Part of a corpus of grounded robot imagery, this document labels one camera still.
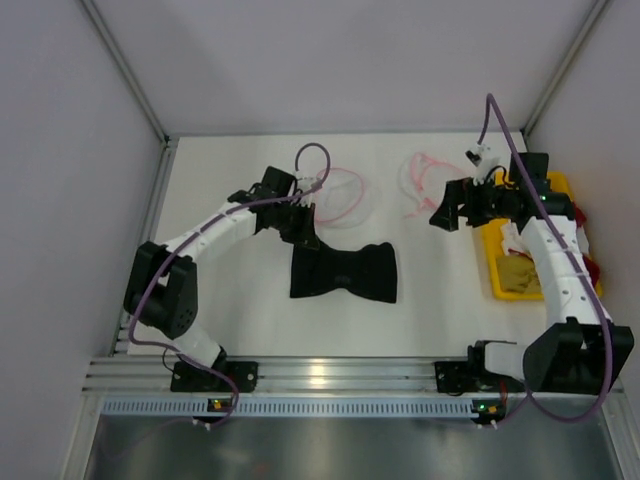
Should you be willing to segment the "black bra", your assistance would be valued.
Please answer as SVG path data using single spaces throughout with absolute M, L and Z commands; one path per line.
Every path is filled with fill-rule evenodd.
M 302 299 L 344 289 L 371 301 L 395 304 L 398 267 L 393 245 L 369 244 L 357 251 L 295 246 L 291 261 L 289 297 Z

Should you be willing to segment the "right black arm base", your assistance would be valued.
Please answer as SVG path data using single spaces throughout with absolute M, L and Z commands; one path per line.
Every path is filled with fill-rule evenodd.
M 512 394 L 525 391 L 523 384 L 511 377 L 483 370 L 469 361 L 436 361 L 437 391 L 451 396 L 467 393 Z

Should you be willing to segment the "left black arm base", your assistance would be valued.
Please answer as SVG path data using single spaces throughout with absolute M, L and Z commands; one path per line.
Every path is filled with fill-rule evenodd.
M 228 361 L 222 374 L 234 383 L 240 393 L 251 393 L 257 386 L 259 363 Z M 182 360 L 173 367 L 169 389 L 174 393 L 232 392 L 226 380 Z

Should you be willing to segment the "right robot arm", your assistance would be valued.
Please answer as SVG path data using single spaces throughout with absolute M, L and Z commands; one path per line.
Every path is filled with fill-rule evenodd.
M 577 211 L 570 194 L 548 176 L 545 153 L 521 153 L 496 178 L 496 158 L 469 150 L 472 177 L 447 182 L 429 222 L 453 232 L 505 219 L 532 260 L 546 308 L 547 329 L 528 346 L 479 341 L 469 357 L 483 372 L 510 377 L 534 392 L 597 395 L 611 388 L 633 347 L 630 328 L 615 326 L 579 249 Z

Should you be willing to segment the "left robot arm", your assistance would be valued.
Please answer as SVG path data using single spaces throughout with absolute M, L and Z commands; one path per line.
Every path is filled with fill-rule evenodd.
M 138 247 L 124 297 L 129 341 L 173 351 L 196 368 L 222 371 L 224 348 L 198 324 L 198 264 L 273 229 L 294 246 L 319 247 L 312 195 L 322 178 L 268 167 L 261 181 L 231 194 L 209 218 L 164 243 Z

